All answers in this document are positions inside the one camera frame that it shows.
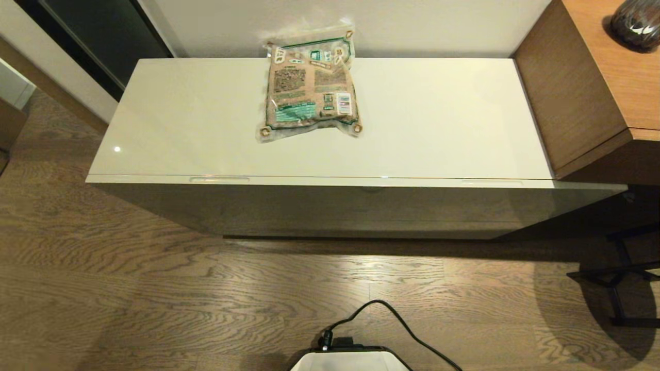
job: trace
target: power cord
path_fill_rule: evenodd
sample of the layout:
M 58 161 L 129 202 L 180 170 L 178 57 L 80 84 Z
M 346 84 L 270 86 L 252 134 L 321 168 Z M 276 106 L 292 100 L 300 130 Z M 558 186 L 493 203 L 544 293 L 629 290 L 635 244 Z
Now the power cord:
M 401 322 L 401 325 L 403 325 L 403 328 L 405 328 L 406 331 L 408 331 L 408 334 L 410 334 L 410 336 L 411 336 L 411 337 L 412 337 L 417 343 L 423 345 L 423 346 L 426 347 L 429 351 L 432 351 L 433 353 L 435 353 L 435 355 L 437 355 L 438 357 L 444 359 L 445 362 L 447 362 L 447 363 L 450 364 L 452 367 L 454 367 L 454 368 L 456 369 L 456 371 L 463 371 L 463 369 L 460 368 L 456 363 L 454 363 L 454 361 L 452 361 L 451 359 L 449 359 L 449 357 L 447 357 L 446 355 L 444 355 L 444 354 L 438 352 L 436 349 L 434 349 L 433 347 L 431 347 L 429 344 L 426 344 L 424 341 L 421 341 L 417 336 L 415 336 L 415 334 L 413 333 L 413 331 L 412 331 L 412 330 L 408 327 L 408 325 L 406 324 L 406 321 L 404 321 L 403 318 L 399 315 L 399 313 L 397 313 L 396 309 L 394 309 L 393 306 L 389 305 L 389 303 L 386 302 L 386 301 L 384 301 L 384 300 L 372 300 L 372 301 L 366 303 L 365 305 L 359 307 L 359 309 L 357 309 L 357 310 L 355 311 L 355 313 L 353 313 L 353 314 L 352 314 L 350 317 L 348 317 L 347 319 L 345 319 L 345 320 L 341 320 L 341 321 L 338 321 L 338 322 L 334 323 L 333 325 L 330 325 L 330 327 L 328 327 L 328 328 L 323 332 L 323 337 L 319 339 L 319 345 L 321 346 L 321 349 L 322 349 L 323 351 L 328 351 L 328 350 L 330 349 L 330 347 L 331 347 L 331 345 L 332 345 L 332 336 L 333 336 L 333 334 L 332 334 L 332 330 L 333 330 L 335 327 L 337 327 L 337 326 L 339 326 L 339 325 L 341 325 L 341 324 L 343 324 L 343 323 L 346 323 L 346 322 L 350 322 L 350 321 L 352 321 L 353 319 L 355 319 L 355 317 L 357 317 L 358 314 L 360 314 L 360 312 L 361 312 L 364 308 L 370 306 L 371 304 L 376 304 L 376 303 L 378 303 L 378 304 L 382 304 L 382 305 L 384 305 L 387 309 L 389 309 L 389 311 L 392 312 L 392 314 L 397 318 L 397 320 L 399 320 L 399 322 Z

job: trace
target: decorative vase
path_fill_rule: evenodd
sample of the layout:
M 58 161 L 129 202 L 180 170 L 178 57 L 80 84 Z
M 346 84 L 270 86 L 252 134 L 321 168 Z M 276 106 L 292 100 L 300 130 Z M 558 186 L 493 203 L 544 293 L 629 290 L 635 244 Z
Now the decorative vase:
M 660 45 L 660 0 L 626 0 L 611 20 L 612 31 L 639 50 Z

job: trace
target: barcode label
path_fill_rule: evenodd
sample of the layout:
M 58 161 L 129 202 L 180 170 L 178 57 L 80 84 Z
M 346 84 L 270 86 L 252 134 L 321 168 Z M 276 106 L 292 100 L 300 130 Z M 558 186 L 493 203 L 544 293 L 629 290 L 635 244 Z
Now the barcode label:
M 337 93 L 337 113 L 340 115 L 351 115 L 353 113 L 350 104 L 350 93 Z

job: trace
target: wooden drawer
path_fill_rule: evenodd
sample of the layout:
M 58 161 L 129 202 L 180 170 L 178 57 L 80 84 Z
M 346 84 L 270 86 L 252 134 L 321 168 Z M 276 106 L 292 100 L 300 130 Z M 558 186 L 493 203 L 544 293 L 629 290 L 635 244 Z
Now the wooden drawer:
M 621 0 L 554 0 L 515 53 L 561 180 L 660 184 L 660 53 L 607 33 Z

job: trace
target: black cable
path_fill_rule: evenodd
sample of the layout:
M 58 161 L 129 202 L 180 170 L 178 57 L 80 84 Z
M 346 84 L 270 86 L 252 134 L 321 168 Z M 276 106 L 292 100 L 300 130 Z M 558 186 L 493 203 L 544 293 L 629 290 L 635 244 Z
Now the black cable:
M 337 326 L 339 326 L 339 325 L 341 325 L 341 324 L 343 324 L 343 323 L 346 323 L 346 322 L 350 322 L 350 321 L 352 321 L 355 317 L 357 317 L 358 314 L 360 314 L 360 312 L 361 312 L 364 308 L 370 306 L 371 304 L 375 304 L 375 303 L 382 304 L 382 305 L 384 305 L 387 309 L 389 309 L 389 311 L 392 312 L 392 314 L 397 318 L 397 320 L 399 320 L 399 322 L 401 322 L 401 325 L 403 325 L 403 328 L 405 328 L 406 331 L 408 331 L 408 334 L 410 334 L 410 336 L 411 336 L 411 337 L 412 337 L 417 343 L 420 343 L 421 345 L 423 345 L 424 347 L 426 347 L 429 351 L 432 351 L 433 353 L 435 353 L 435 355 L 437 355 L 438 357 L 444 359 L 445 362 L 447 362 L 447 363 L 450 364 L 452 367 L 454 367 L 454 368 L 456 369 L 456 371 L 463 371 L 463 369 L 460 368 L 456 363 L 454 363 L 454 361 L 452 361 L 451 359 L 449 359 L 449 357 L 447 357 L 446 355 L 444 355 L 444 354 L 438 352 L 436 349 L 434 349 L 433 347 L 431 347 L 429 344 L 426 344 L 424 341 L 421 341 L 417 336 L 415 336 L 415 334 L 413 333 L 413 331 L 412 331 L 412 330 L 408 327 L 408 325 L 406 324 L 406 321 L 404 321 L 403 318 L 399 315 L 399 313 L 397 313 L 396 309 L 394 309 L 393 306 L 389 305 L 389 303 L 386 302 L 386 301 L 384 301 L 384 300 L 378 300 L 378 299 L 377 299 L 377 300 L 372 300 L 372 301 L 366 303 L 365 305 L 359 307 L 359 309 L 357 309 L 357 310 L 355 311 L 355 313 L 353 313 L 353 314 L 352 314 L 350 317 L 348 317 L 347 319 L 345 319 L 345 320 L 341 320 L 341 321 L 338 321 L 338 322 L 334 323 L 333 325 L 330 325 L 330 327 L 328 327 L 327 330 L 324 331 L 323 337 L 322 337 L 320 340 L 323 341 L 324 339 L 326 339 L 326 340 L 329 340 L 329 341 L 331 342 L 331 341 L 332 341 L 332 330 L 333 330 L 335 327 L 337 327 Z

